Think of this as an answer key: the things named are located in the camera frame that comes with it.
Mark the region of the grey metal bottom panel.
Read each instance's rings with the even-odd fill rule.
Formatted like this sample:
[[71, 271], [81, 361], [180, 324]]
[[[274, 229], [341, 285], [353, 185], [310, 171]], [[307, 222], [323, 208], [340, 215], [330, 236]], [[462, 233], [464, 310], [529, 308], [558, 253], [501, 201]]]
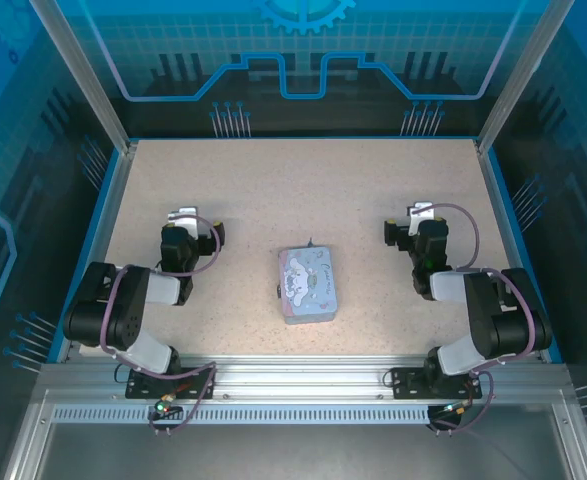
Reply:
[[544, 415], [494, 414], [474, 432], [416, 426], [54, 427], [38, 480], [569, 480]]

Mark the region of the aluminium front rail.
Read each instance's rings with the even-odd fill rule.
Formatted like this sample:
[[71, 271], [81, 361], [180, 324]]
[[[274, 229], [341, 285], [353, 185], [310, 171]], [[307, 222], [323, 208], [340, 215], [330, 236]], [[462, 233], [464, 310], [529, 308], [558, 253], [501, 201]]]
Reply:
[[[420, 367], [420, 355], [214, 355], [186, 356], [188, 365], [217, 365], [217, 404], [389, 404], [388, 370]], [[49, 404], [122, 403], [104, 356], [44, 366], [31, 400]], [[576, 398], [568, 368], [535, 358], [490, 368], [497, 405], [569, 403]]]

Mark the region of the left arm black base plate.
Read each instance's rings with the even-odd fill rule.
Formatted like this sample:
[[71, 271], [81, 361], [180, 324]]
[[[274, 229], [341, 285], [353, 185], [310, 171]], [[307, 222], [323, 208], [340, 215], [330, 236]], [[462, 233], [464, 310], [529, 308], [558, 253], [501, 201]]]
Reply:
[[178, 380], [160, 380], [142, 373], [129, 371], [125, 398], [135, 400], [159, 400], [165, 395], [174, 395], [178, 400], [196, 400], [204, 388], [211, 368]]

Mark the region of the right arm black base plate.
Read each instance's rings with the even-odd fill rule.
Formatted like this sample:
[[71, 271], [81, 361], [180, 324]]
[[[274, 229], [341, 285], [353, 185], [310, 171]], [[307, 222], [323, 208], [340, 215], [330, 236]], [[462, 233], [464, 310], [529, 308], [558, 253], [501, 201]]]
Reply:
[[395, 400], [477, 400], [482, 397], [479, 381], [469, 374], [447, 376], [425, 368], [393, 368], [390, 374]]

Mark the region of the aluminium frame post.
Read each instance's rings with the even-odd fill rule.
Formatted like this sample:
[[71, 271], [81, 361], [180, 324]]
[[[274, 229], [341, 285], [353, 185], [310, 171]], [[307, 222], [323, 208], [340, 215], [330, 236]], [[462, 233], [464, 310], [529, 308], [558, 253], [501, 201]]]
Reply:
[[477, 138], [477, 153], [487, 156], [508, 120], [575, 0], [549, 0], [504, 88], [498, 96]]
[[29, 0], [115, 149], [123, 155], [130, 139], [73, 29], [55, 0]]

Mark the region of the aluminium side rail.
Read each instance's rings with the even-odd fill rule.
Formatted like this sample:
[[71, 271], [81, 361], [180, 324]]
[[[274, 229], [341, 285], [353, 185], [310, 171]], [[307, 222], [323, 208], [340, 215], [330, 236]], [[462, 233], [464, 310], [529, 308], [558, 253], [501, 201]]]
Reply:
[[70, 307], [86, 268], [91, 262], [103, 261], [106, 257], [137, 146], [138, 141], [133, 141], [129, 145], [127, 153], [119, 153], [115, 150], [109, 161], [62, 307], [58, 329], [49, 349], [48, 363], [64, 363], [67, 359], [70, 342], [64, 337], [62, 331], [65, 314]]
[[504, 174], [493, 148], [487, 153], [478, 154], [487, 191], [497, 221], [506, 258], [510, 267], [521, 267], [529, 275], [532, 285], [540, 300], [542, 309], [547, 313], [546, 305], [535, 276], [522, 229], [518, 223], [515, 207], [508, 191]]

